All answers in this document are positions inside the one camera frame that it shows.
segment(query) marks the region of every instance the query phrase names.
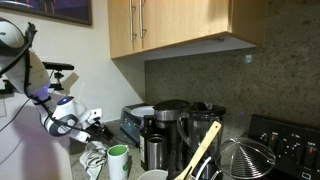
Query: white robot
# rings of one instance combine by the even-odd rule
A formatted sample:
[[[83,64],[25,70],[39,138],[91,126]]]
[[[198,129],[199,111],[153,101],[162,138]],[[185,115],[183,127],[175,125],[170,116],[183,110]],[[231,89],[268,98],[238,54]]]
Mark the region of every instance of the white robot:
[[[101,109],[87,108],[73,97],[55,104],[48,93],[50,78],[39,57],[31,49],[36,34],[29,23],[25,35],[10,21],[0,17],[0,77],[30,98],[41,114],[41,124],[52,136],[69,136],[87,143],[95,138],[111,140],[113,135],[100,122]]]

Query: wooden spatula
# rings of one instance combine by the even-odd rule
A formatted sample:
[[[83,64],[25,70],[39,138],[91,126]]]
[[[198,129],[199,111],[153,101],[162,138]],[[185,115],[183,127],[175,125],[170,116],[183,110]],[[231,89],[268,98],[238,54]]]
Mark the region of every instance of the wooden spatula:
[[[191,173],[193,172],[194,168],[196,167],[196,165],[198,164],[198,162],[202,158],[203,154],[208,149],[211,141],[214,139],[214,137],[219,132],[220,128],[221,128],[221,124],[216,121],[211,125],[209,131],[207,132],[206,136],[203,138],[200,146],[198,147],[197,151],[194,153],[188,166],[174,180],[185,180],[185,179],[189,180],[190,179]]]

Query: wooden cabinet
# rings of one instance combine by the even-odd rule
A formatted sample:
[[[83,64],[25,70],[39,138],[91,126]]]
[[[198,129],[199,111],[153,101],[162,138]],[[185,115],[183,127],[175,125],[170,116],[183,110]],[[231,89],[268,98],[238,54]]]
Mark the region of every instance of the wooden cabinet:
[[[108,0],[111,58],[152,48],[154,7],[153,0]]]
[[[254,47],[264,41],[267,0],[132,1],[133,43],[128,40],[130,0],[108,1],[111,58],[137,54],[156,59]],[[146,29],[142,38],[141,20]]]

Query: white mug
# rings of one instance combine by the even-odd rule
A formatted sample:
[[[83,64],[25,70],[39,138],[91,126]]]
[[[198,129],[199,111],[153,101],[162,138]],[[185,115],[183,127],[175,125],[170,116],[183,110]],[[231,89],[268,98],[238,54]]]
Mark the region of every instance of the white mug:
[[[108,149],[108,169],[110,180],[128,179],[128,155],[127,145],[115,145]]]

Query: pot lid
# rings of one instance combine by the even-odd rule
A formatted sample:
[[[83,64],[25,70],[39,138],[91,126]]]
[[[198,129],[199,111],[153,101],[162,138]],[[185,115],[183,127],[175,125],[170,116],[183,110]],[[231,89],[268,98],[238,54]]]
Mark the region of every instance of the pot lid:
[[[160,102],[153,106],[154,110],[157,111],[165,111],[165,110],[178,110],[187,108],[190,106],[190,103],[188,101],[179,100],[179,99],[172,99]]]

